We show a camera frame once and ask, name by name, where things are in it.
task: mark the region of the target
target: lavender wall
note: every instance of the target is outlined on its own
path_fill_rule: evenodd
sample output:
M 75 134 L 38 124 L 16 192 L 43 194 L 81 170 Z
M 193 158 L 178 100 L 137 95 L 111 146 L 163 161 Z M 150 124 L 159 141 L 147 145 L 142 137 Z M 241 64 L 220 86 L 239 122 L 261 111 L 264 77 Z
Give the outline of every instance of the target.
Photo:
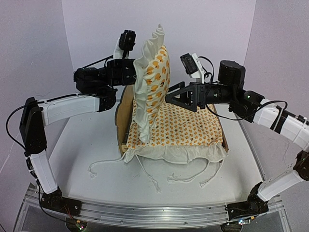
M 248 52 L 245 88 L 271 100 L 285 100 L 288 110 L 309 116 L 309 2 L 256 2 Z M 295 163 L 300 148 L 270 130 L 246 123 L 266 176 L 276 176 Z M 282 193 L 295 232 L 308 231 L 309 184 Z
M 0 1 L 0 34 L 0 222 L 11 231 L 33 178 L 22 149 L 5 133 L 5 120 L 28 97 L 48 99 L 75 89 L 61 0 Z M 20 116 L 10 123 L 14 137 Z M 63 125 L 47 128 L 49 151 Z

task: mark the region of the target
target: white ruffled fabric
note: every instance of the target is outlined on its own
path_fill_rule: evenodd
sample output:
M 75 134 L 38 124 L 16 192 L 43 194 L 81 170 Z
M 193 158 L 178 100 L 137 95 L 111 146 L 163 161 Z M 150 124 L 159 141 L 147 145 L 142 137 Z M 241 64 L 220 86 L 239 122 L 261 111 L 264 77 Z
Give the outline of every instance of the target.
M 150 140 L 150 125 L 148 121 L 148 114 L 146 112 L 147 83 L 144 76 L 146 75 L 146 68 L 149 62 L 155 59 L 158 50 L 162 47 L 164 42 L 165 33 L 160 24 L 152 36 L 152 39 L 144 42 L 141 50 L 142 56 L 133 62 L 136 71 L 134 93 L 137 103 L 136 114 L 133 120 L 139 126 L 140 140 L 144 143 L 148 143 Z
M 196 158 L 204 158 L 217 163 L 228 156 L 221 143 L 212 146 L 146 146 L 128 149 L 124 161 L 130 162 L 135 155 L 153 160 L 164 159 L 170 163 L 188 164 Z

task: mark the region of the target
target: white wall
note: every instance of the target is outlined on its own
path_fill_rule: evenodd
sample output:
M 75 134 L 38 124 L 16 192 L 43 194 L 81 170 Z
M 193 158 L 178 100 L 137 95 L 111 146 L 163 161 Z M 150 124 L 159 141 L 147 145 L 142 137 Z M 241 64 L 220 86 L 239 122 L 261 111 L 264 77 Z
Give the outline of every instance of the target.
M 171 59 L 171 85 L 181 80 L 189 82 L 180 61 L 185 53 L 197 52 L 209 57 L 216 70 L 222 59 L 243 64 L 255 7 L 255 0 L 63 0 L 62 3 L 74 69 L 111 55 L 125 29 L 137 34 L 130 57 L 140 57 L 143 42 L 151 38 L 161 23 Z
M 0 222 L 7 231 L 13 229 L 33 178 L 23 150 L 6 135 L 5 120 L 28 97 L 75 92 L 72 74 L 61 1 L 0 1 Z M 18 135 L 20 117 L 21 112 L 10 122 L 13 136 Z M 63 123 L 46 130 L 49 152 Z
M 271 100 L 284 100 L 294 114 L 309 116 L 309 2 L 259 0 L 245 60 L 245 89 Z M 300 148 L 270 130 L 246 123 L 266 176 L 278 175 Z M 308 231 L 309 183 L 282 193 L 292 229 Z

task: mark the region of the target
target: metal frame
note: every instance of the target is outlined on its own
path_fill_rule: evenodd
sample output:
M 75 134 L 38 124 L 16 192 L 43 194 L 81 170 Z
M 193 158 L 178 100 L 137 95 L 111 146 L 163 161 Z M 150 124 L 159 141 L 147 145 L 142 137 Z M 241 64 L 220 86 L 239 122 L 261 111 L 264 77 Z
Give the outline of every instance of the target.
M 39 208 L 38 192 L 33 187 L 29 187 L 26 192 L 14 232 L 21 231 L 29 206 Z M 279 212 L 284 231 L 290 232 L 291 229 L 281 197 L 276 196 L 271 199 L 268 206 L 269 212 L 265 214 Z M 227 223 L 228 214 L 225 207 L 226 204 L 166 207 L 83 201 L 81 214 L 75 218 L 99 224 L 132 228 L 197 228 Z M 55 211 L 46 211 L 59 216 L 66 216 Z

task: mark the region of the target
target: cord tassel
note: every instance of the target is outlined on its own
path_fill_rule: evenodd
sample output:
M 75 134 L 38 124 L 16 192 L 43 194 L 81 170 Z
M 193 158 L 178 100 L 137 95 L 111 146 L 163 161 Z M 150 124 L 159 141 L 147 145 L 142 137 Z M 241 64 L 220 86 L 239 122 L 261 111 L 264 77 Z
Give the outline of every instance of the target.
M 101 161 L 97 161 L 97 162 L 90 164 L 89 167 L 88 167 L 88 170 L 87 170 L 89 175 L 90 175 L 90 179 L 94 179 L 98 175 L 98 173 L 96 173 L 92 170 L 92 168 L 94 166 L 98 165 L 99 163 L 117 163 L 117 162 L 121 161 L 124 158 L 124 156 L 125 156 L 125 154 L 123 154 L 123 156 L 121 158 L 116 159 L 116 160 L 101 160 Z
M 148 177 L 148 178 L 151 180 L 151 182 L 153 183 L 156 192 L 157 192 L 157 193 L 161 193 L 162 191 L 161 191 L 161 188 L 160 188 L 160 186 L 159 186 L 159 183 L 158 183 L 151 175 L 149 175 L 149 174 L 146 172 L 146 170 L 144 169 L 144 167 L 143 167 L 143 165 L 142 165 L 142 163 L 141 163 L 141 161 L 140 161 L 138 155 L 135 155 L 135 156 L 136 156 L 137 160 L 139 161 L 141 168 L 143 169 L 143 171 L 146 173 L 147 177 Z
M 224 160 L 222 160 L 222 162 L 221 162 L 220 165 L 219 165 L 219 168 L 217 169 L 217 171 L 215 172 L 214 175 L 212 175 L 208 180 L 205 180 L 205 181 L 199 183 L 199 186 L 200 186 L 202 189 L 203 189 L 208 183 L 210 183 L 211 180 L 213 180 L 213 179 L 216 177 L 216 175 L 218 174 L 218 172 L 220 171 L 220 169 L 221 169 L 222 166 L 223 166 L 223 162 L 224 162 Z
M 170 182 L 170 183 L 179 183 L 179 182 L 189 183 L 189 182 L 193 181 L 196 177 L 198 177 L 199 175 L 204 173 L 204 171 L 208 167 L 208 164 L 209 164 L 209 162 L 208 162 L 208 160 L 206 160 L 205 168 L 201 172 L 194 174 L 193 176 L 188 177 L 188 178 L 179 178 L 178 176 L 175 176 L 174 173 L 172 173 L 172 175 L 169 175 L 169 177 L 168 177 L 168 182 Z

